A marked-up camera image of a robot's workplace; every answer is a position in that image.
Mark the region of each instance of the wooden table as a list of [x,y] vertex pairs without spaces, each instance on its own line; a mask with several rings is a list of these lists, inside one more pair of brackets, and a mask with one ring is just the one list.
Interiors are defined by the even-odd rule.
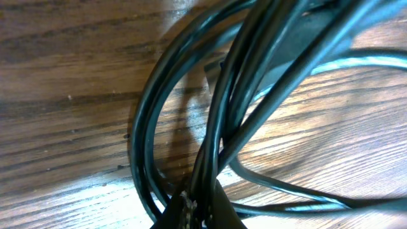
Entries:
[[[0,0],[0,227],[148,228],[127,133],[172,38],[216,0]],[[407,48],[407,11],[355,46]],[[200,64],[167,101],[155,158],[167,181],[191,172],[210,92]],[[305,80],[239,154],[262,174],[348,197],[407,195],[407,76],[351,69]],[[300,200],[229,168],[229,198]],[[407,217],[245,220],[249,228],[407,228]]]

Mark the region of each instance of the cable bundle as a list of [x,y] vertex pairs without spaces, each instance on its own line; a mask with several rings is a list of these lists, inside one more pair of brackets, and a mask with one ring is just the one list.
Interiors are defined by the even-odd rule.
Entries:
[[[353,199],[302,188],[257,174],[240,164],[237,153],[289,94],[309,75],[361,66],[407,69],[407,52],[338,48],[362,30],[386,20],[407,1],[395,0],[234,0],[221,1],[194,19],[163,53],[144,88],[131,134],[130,164],[142,204],[153,228],[245,228],[242,218],[256,215],[320,216],[363,209],[407,211],[407,198]],[[200,41],[216,24],[251,8],[243,22]],[[329,12],[327,21],[243,122],[255,91],[268,67],[279,58],[290,32],[309,15]],[[154,165],[155,128],[165,100],[176,83],[202,58],[233,41],[224,61],[210,105],[205,139],[191,177],[170,199],[160,185]],[[224,148],[219,152],[219,144]],[[216,180],[227,166],[242,178],[311,201],[253,207],[231,204]],[[166,207],[161,213],[150,190]]]

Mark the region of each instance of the coiled cable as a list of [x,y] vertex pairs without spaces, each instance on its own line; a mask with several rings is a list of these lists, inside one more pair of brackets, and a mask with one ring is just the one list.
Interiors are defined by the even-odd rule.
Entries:
[[[240,217],[259,214],[310,216],[359,209],[407,211],[407,198],[366,200],[340,197],[257,174],[243,167],[237,160],[237,153],[257,129],[307,76],[349,67],[380,66],[407,70],[407,52],[404,51],[351,50],[340,55],[330,55],[368,12],[383,4],[383,0],[343,1],[346,4],[337,6],[337,16],[296,58],[242,123],[254,92],[268,64],[276,58],[276,50],[284,42],[287,32],[295,27],[304,12],[315,7],[310,2],[222,1],[194,19],[163,53],[140,98],[130,137],[130,165],[135,187],[153,221],[158,221],[162,213],[155,205],[150,189],[164,206],[170,202],[153,160],[154,134],[160,111],[176,83],[196,63],[233,39],[212,97],[205,139],[186,188],[189,199],[198,202],[200,207],[205,206],[197,211],[197,218],[204,220],[209,217],[207,207],[210,209],[210,199],[215,195],[216,176],[228,164],[239,176],[253,183],[313,200],[262,207],[232,204]],[[211,27],[247,8],[252,10],[243,22],[195,45]],[[220,141],[224,144],[222,152],[219,152]]]

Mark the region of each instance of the black cable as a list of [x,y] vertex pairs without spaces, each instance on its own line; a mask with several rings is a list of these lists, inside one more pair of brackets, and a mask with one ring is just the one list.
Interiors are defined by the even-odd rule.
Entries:
[[[275,56],[280,44],[287,42],[284,38],[288,31],[296,25],[299,18],[309,9],[325,10],[337,4],[333,19],[317,38],[307,46],[283,74],[271,91],[260,102],[257,108],[242,124],[243,117],[249,106],[259,82],[267,70],[267,66]],[[392,0],[398,6],[400,0]],[[215,49],[235,40],[222,68],[219,80],[210,105],[207,132],[195,161],[192,177],[182,184],[185,190],[185,207],[179,214],[182,223],[200,227],[200,221],[205,220],[209,227],[217,227],[229,222],[241,227],[236,222],[237,215],[229,211],[227,201],[219,205],[216,200],[224,201],[216,176],[228,164],[241,177],[275,190],[289,194],[307,197],[313,202],[300,202],[285,205],[266,205],[252,207],[233,204],[238,216],[245,218],[258,214],[274,216],[311,216],[325,214],[343,214],[362,209],[383,211],[407,211],[406,199],[351,199],[302,188],[270,177],[257,174],[243,167],[237,160],[237,153],[260,128],[264,121],[278,108],[281,102],[310,74],[324,73],[348,67],[382,66],[407,70],[407,52],[394,50],[353,50],[338,57],[330,55],[336,45],[354,35],[355,27],[366,14],[380,11],[377,8],[390,1],[384,0],[251,0],[223,1],[196,18],[178,35],[163,53],[151,76],[146,83],[143,96],[140,98],[131,135],[130,164],[137,192],[140,195],[146,212],[153,221],[162,220],[160,225],[180,223],[174,221],[177,214],[165,214],[162,217],[154,203],[150,188],[159,201],[169,206],[167,209],[182,209],[174,207],[181,204],[181,198],[172,198],[164,191],[160,175],[154,165],[153,146],[156,123],[160,111],[169,93],[176,83],[200,59],[212,53]],[[195,43],[213,26],[228,16],[253,6],[247,18],[215,36],[210,37],[198,46]],[[224,149],[219,154],[220,140],[224,141]],[[226,221],[218,214],[226,214]]]

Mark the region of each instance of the wooden surface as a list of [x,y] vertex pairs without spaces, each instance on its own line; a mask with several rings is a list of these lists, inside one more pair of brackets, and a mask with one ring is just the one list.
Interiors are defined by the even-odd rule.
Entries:
[[[137,99],[170,40],[215,0],[0,0],[0,228],[148,228],[128,166]],[[356,46],[407,49],[407,11]],[[407,195],[407,74],[352,69],[305,80],[239,154],[255,171],[348,197]],[[156,130],[170,182],[191,171],[210,93],[202,65]],[[299,200],[220,176],[231,200]],[[245,220],[249,228],[407,228],[407,217]]]

